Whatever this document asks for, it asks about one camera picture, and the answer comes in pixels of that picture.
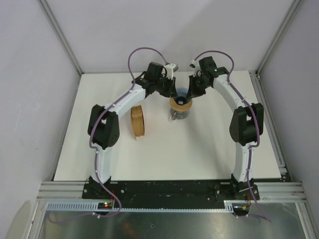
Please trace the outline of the blue glass dripper cone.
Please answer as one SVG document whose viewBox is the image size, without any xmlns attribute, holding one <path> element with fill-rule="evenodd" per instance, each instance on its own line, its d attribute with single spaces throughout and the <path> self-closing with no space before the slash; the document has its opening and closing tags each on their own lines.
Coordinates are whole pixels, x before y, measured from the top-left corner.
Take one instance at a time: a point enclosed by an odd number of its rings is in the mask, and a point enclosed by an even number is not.
<svg viewBox="0 0 319 239">
<path fill-rule="evenodd" d="M 178 105 L 185 105 L 189 102 L 189 98 L 187 97 L 188 89 L 185 87 L 179 87 L 176 89 L 176 96 L 174 97 L 174 101 Z"/>
</svg>

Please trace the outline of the wooden dripper ring holder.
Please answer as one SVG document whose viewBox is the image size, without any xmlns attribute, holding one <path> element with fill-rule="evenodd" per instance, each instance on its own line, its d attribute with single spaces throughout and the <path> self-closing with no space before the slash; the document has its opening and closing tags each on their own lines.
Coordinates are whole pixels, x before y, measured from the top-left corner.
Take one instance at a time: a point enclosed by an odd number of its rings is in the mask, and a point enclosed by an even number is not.
<svg viewBox="0 0 319 239">
<path fill-rule="evenodd" d="M 188 110 L 190 110 L 191 106 L 192 106 L 192 100 L 190 100 L 188 103 L 186 104 L 183 104 L 183 105 L 179 105 L 175 100 L 174 98 L 170 98 L 169 100 L 169 104 L 170 104 L 170 107 L 175 110 L 175 111 L 178 111 L 178 112 L 186 112 Z"/>
</svg>

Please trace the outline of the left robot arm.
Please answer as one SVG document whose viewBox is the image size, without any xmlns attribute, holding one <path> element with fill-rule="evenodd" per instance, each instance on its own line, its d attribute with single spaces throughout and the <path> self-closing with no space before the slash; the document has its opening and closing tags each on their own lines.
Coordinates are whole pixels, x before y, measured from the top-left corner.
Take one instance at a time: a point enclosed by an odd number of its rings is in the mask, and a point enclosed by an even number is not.
<svg viewBox="0 0 319 239">
<path fill-rule="evenodd" d="M 94 173 L 96 183 L 93 194 L 99 199 L 109 196 L 110 186 L 105 184 L 111 178 L 111 151 L 120 137 L 119 121 L 132 107 L 142 102 L 154 92 L 172 98 L 177 95 L 174 73 L 178 65 L 161 65 L 151 62 L 146 71 L 133 78 L 132 86 L 115 101 L 104 106 L 95 105 L 91 110 L 88 134 L 89 145 L 96 150 Z"/>
</svg>

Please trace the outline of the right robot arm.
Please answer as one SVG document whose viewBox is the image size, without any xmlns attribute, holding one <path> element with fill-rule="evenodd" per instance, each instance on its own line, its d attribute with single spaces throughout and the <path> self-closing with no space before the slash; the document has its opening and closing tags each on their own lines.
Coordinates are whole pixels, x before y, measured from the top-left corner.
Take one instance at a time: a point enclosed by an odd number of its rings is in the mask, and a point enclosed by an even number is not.
<svg viewBox="0 0 319 239">
<path fill-rule="evenodd" d="M 230 195 L 236 199 L 256 199 L 252 176 L 253 148 L 260 144 L 264 127 L 264 107 L 248 101 L 230 81 L 231 70 L 218 67 L 212 57 L 195 58 L 191 62 L 188 98 L 197 98 L 206 89 L 215 89 L 233 112 L 229 133 L 235 142 L 235 166 L 230 179 Z"/>
</svg>

